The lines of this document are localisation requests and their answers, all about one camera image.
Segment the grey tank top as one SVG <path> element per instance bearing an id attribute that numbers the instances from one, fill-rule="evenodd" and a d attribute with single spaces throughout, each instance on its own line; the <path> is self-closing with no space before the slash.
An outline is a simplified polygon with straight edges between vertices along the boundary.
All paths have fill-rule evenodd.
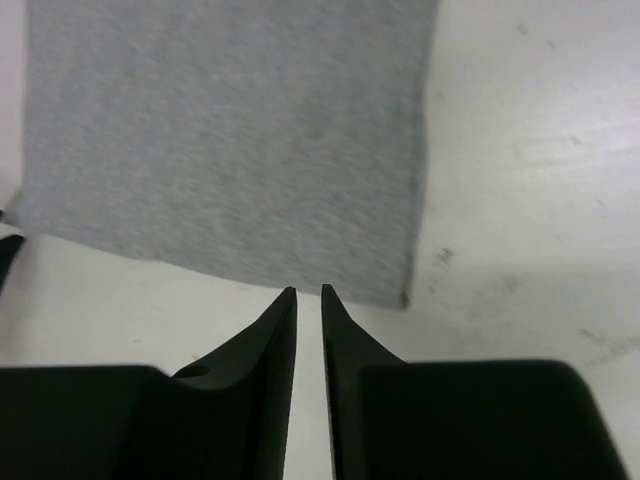
<path id="1" fill-rule="evenodd" d="M 410 300 L 435 1 L 29 1 L 14 225 Z"/>

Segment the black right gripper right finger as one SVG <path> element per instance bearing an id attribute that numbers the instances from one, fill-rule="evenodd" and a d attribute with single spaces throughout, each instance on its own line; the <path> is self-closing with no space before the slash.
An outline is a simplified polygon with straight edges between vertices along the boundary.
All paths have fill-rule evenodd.
<path id="1" fill-rule="evenodd" d="M 554 360 L 410 363 L 321 292 L 337 479 L 624 479 L 590 389 Z"/>

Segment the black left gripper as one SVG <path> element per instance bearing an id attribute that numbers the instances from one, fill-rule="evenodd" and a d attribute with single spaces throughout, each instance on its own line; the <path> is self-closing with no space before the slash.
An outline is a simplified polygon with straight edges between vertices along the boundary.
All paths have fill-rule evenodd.
<path id="1" fill-rule="evenodd" d="M 12 265 L 24 243 L 25 237 L 19 234 L 11 234 L 0 240 L 0 289 L 4 288 Z"/>

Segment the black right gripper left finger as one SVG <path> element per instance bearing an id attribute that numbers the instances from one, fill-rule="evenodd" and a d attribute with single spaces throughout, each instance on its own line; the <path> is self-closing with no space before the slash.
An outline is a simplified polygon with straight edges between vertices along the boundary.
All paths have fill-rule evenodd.
<path id="1" fill-rule="evenodd" d="M 247 328 L 167 375 L 143 365 L 5 368 L 5 479 L 279 479 L 296 353 L 286 288 Z"/>

